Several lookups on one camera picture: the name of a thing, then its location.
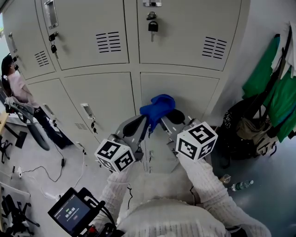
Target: metal locker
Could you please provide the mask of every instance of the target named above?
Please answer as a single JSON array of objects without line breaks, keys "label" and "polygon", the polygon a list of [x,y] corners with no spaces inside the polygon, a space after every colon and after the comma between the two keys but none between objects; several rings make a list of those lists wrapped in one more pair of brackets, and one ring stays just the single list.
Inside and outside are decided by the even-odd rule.
[{"label": "metal locker", "polygon": [[55,72],[41,35],[34,0],[14,0],[3,12],[9,51],[25,79]]},{"label": "metal locker", "polygon": [[62,70],[128,63],[122,0],[42,0]]},{"label": "metal locker", "polygon": [[62,83],[87,126],[101,142],[125,120],[135,116],[130,73],[71,76]]},{"label": "metal locker", "polygon": [[[185,65],[223,71],[234,38],[241,0],[170,0],[144,7],[138,0],[141,63]],[[146,20],[155,12],[154,40]]]},{"label": "metal locker", "polygon": [[89,156],[94,157],[94,152],[99,146],[99,142],[89,131],[81,116],[71,102],[60,79],[38,82],[28,85],[34,98],[43,106],[47,114],[51,114],[69,139],[79,147],[79,142]]},{"label": "metal locker", "polygon": [[[166,73],[141,73],[141,88],[143,105],[151,104],[151,99],[159,94],[168,94],[176,101],[176,109],[201,119],[219,80],[208,77],[166,74]],[[148,172],[170,173],[178,164],[178,160],[166,146],[169,135],[160,126],[145,138],[146,157],[152,154],[148,162]]]}]

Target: water bottle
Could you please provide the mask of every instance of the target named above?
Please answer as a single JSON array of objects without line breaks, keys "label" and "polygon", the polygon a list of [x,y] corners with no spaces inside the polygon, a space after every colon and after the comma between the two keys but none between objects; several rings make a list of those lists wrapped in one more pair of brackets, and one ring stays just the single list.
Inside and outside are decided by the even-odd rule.
[{"label": "water bottle", "polygon": [[241,190],[241,189],[244,189],[244,188],[248,188],[253,183],[254,183],[253,180],[251,180],[251,181],[245,181],[245,182],[240,182],[240,183],[235,183],[235,184],[233,184],[231,186],[231,190],[232,191],[237,191],[237,190]]}]

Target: small display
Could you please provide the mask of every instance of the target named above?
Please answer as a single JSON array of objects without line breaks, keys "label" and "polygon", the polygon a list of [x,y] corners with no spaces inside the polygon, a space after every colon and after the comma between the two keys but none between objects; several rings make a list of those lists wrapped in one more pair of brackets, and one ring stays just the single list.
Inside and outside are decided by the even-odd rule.
[{"label": "small display", "polygon": [[87,215],[89,211],[90,208],[73,194],[54,214],[54,218],[67,231],[72,232],[75,226]]}]

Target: gray floor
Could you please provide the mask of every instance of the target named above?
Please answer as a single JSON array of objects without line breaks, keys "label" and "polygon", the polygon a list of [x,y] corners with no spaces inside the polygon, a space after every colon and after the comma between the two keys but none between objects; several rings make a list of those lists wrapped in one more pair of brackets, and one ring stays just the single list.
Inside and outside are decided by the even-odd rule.
[{"label": "gray floor", "polygon": [[[15,131],[27,131],[24,127],[12,126]],[[15,144],[15,138],[6,130],[3,133],[4,139]],[[254,180],[254,184],[246,190],[229,193],[236,203],[248,214],[263,222],[275,237],[293,237],[296,233],[296,141],[286,139],[278,146],[277,153],[272,157],[260,157],[252,160],[232,162],[230,168],[220,168],[221,156],[215,149],[212,152],[212,163],[217,176],[230,174],[231,183]],[[30,133],[22,149],[15,146],[9,149],[10,160],[0,165],[0,170],[11,174],[12,167],[21,167],[23,170],[34,169],[40,165],[46,167],[52,178],[56,179],[60,173],[61,155],[54,144],[50,142],[50,151],[42,150]],[[48,210],[56,201],[46,199],[40,192],[56,196],[66,192],[73,187],[81,174],[83,163],[82,153],[74,146],[61,151],[66,158],[66,166],[60,180],[53,183],[48,179],[42,169],[24,175],[20,180],[13,175],[12,180],[0,179],[11,185],[25,190],[31,194],[32,208],[30,217],[41,225],[41,228],[34,228],[35,236],[68,236],[47,214]],[[78,183],[76,190],[82,187],[89,189],[95,197],[99,197],[110,172],[86,156],[84,175]],[[152,198],[168,197],[192,202],[189,193],[191,183],[185,171],[178,166],[170,175],[146,174],[141,164],[136,164],[131,178],[132,194],[130,206],[138,205]],[[127,209],[130,196],[127,192],[121,208],[121,213]]]}]

